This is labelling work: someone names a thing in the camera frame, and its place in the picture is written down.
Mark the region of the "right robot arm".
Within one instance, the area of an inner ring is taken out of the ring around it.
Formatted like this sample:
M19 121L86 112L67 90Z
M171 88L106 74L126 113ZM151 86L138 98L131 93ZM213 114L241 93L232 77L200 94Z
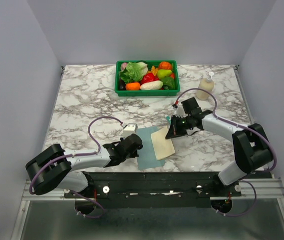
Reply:
M165 139L186 136L188 130L197 128L219 135L233 144L235 161L218 173L212 182L212 191L223 196L230 190L230 185L246 175L274 160L263 127L253 125L239 126L214 116L211 110L203 111L194 97L181 102L185 116L171 117L170 128Z

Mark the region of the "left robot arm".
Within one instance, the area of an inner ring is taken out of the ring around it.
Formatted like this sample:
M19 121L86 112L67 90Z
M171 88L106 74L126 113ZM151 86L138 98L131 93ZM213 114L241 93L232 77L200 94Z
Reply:
M129 158L137 157L137 151L142 147L142 139L134 133L120 141L104 144L99 152L66 153L61 145L53 144L25 165L31 180L29 193L46 194L58 188L73 171L118 166Z

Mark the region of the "blue-grey envelope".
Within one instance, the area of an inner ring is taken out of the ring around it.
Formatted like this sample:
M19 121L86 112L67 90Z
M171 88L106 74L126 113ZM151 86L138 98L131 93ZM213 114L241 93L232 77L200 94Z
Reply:
M152 168L162 167L165 164L164 160L157 160L151 141L151 134L158 131L156 126L139 128L137 135L142 140L142 149L138 150L137 164L140 171Z

